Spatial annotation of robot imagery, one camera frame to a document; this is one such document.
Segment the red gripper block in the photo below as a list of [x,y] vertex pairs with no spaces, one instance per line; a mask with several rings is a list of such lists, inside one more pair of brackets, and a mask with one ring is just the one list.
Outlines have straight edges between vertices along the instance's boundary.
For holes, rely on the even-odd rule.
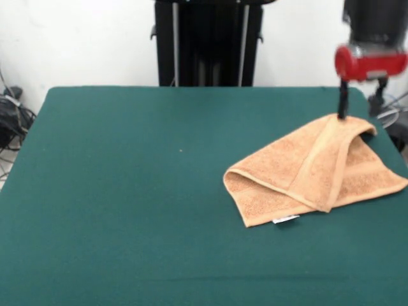
[[349,83],[346,80],[378,79],[378,86],[368,98],[369,115],[380,114],[384,104],[384,90],[388,84],[387,78],[399,75],[407,67],[407,53],[402,52],[362,52],[351,46],[342,45],[335,53],[335,70],[340,77],[339,106],[337,118],[345,120],[349,107]]

